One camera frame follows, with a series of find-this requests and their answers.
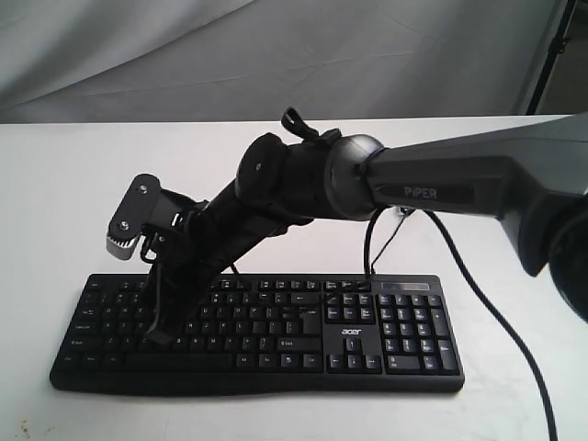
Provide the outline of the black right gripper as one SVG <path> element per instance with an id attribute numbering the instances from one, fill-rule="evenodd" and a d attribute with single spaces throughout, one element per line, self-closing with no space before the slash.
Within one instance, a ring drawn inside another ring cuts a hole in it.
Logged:
<path id="1" fill-rule="evenodd" d="M 168 345 L 222 271 L 264 239 L 311 218 L 281 208 L 250 207 L 231 182 L 211 201 L 145 184 L 145 252 L 155 254 L 145 286 L 153 310 L 145 336 Z"/>

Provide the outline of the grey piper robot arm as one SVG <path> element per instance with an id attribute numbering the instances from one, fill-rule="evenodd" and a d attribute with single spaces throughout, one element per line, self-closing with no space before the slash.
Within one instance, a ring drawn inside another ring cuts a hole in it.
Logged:
<path id="1" fill-rule="evenodd" d="M 319 133 L 293 110 L 282 123 L 299 143 L 257 138 L 231 183 L 183 212 L 179 246 L 151 272 L 155 343 L 170 342 L 211 281 L 265 238 L 318 219 L 367 221 L 390 207 L 495 218 L 527 274 L 548 269 L 586 316 L 585 115 L 397 148 Z"/>

